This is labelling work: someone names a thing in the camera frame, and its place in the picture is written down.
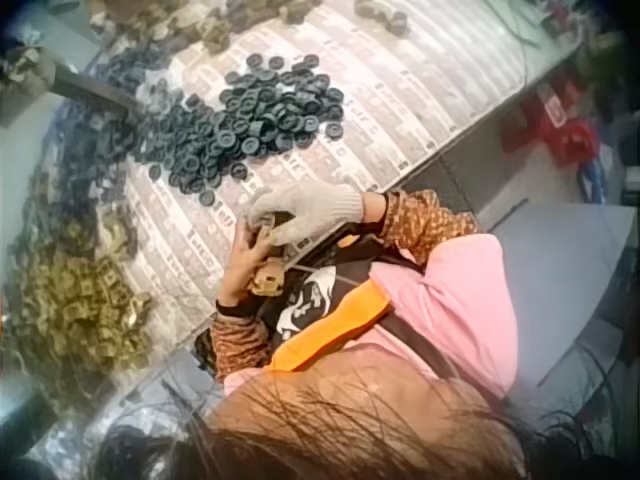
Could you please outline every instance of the table surface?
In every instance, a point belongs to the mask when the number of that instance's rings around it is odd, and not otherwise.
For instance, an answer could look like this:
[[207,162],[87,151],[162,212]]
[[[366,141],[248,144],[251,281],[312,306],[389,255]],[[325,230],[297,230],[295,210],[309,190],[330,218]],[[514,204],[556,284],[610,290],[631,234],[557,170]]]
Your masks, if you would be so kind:
[[[410,19],[411,32],[402,39],[357,17],[352,3],[325,0],[300,26],[266,22],[235,36],[229,50],[217,56],[194,44],[166,72],[172,86],[220,108],[224,74],[242,69],[250,53],[281,55],[291,63],[316,53],[317,71],[329,74],[346,94],[346,115],[342,140],[320,135],[304,153],[248,160],[249,179],[225,178],[209,209],[170,188],[166,172],[152,183],[146,167],[128,162],[126,195],[140,249],[126,274],[136,290],[156,299],[149,320],[152,365],[190,339],[214,311],[235,220],[256,192],[309,178],[384,191],[424,167],[571,51],[531,26],[527,36],[536,37],[539,47],[518,42],[506,28],[509,12],[501,19],[481,0],[394,2]],[[205,11],[198,4],[188,8],[192,17]],[[288,258],[295,261],[321,240],[291,246]],[[140,372],[116,377],[124,387],[136,383]]]

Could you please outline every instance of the pile of black rubber parts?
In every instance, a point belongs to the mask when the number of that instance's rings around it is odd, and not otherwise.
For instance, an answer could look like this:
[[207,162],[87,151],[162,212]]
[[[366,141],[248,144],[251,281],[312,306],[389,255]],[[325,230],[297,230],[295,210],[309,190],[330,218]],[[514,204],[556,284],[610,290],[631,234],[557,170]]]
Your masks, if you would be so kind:
[[331,86],[325,74],[316,74],[317,55],[307,55],[285,71],[285,60],[268,61],[260,54],[247,58],[245,73],[225,76],[221,110],[197,95],[175,103],[155,122],[152,134],[141,138],[136,161],[153,163],[149,176],[157,180],[162,167],[169,185],[185,194],[199,195],[200,203],[215,203],[215,190],[230,174],[246,180],[243,160],[308,148],[320,132],[342,138],[344,94]]

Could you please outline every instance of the hair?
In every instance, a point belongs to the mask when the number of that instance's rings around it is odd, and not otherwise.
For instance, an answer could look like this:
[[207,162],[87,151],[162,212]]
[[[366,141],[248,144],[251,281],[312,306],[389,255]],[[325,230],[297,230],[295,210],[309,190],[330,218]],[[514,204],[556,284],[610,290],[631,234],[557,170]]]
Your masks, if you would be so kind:
[[[463,430],[468,425],[482,430],[483,422],[504,426],[522,450],[521,459],[507,462],[499,456],[478,454],[496,444],[486,437],[478,437],[472,449],[447,446],[447,442],[433,445],[404,425],[394,426],[393,438],[389,438],[388,431],[381,434],[382,429],[361,421],[363,415],[380,421],[373,414],[317,402],[314,406],[320,410],[314,409],[312,419],[295,407],[275,406],[284,413],[297,442],[212,430],[198,415],[178,405],[190,417],[181,438],[150,437],[133,427],[112,427],[89,476],[93,480],[638,478],[637,465],[597,454],[589,435],[574,419],[543,434],[492,413],[452,413],[467,416],[461,419]],[[336,417],[347,419],[347,427],[343,422],[338,427]]]

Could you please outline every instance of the hand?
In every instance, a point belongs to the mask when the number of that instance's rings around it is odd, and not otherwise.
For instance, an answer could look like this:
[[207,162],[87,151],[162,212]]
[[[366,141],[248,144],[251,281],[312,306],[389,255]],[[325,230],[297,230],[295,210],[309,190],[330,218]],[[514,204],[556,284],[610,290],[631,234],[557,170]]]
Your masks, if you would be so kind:
[[236,233],[231,246],[231,258],[218,290],[218,302],[224,307],[236,307],[247,298],[253,275],[271,250],[268,241],[256,243],[250,248],[252,234],[245,219],[236,223]]
[[351,186],[331,185],[321,180],[285,185],[259,197],[249,210],[249,225],[273,212],[289,212],[295,218],[271,232],[274,245],[296,243],[331,230],[344,222],[360,223],[362,195]]

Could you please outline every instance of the woman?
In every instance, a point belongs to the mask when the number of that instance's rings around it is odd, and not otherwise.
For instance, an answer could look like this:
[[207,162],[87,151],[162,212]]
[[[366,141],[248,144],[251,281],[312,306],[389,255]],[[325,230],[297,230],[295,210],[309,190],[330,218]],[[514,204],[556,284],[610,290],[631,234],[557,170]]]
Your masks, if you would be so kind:
[[[278,211],[295,218],[252,246],[251,230]],[[273,245],[343,222],[379,242],[296,285],[270,334],[248,292],[256,269]],[[588,444],[574,430],[535,436],[501,417],[517,367],[502,250],[432,191],[313,182],[258,198],[238,222],[211,334],[226,395],[215,412],[177,443],[113,432],[98,477],[116,475],[114,445],[143,459],[123,467],[132,478],[167,452],[167,478],[584,476]]]

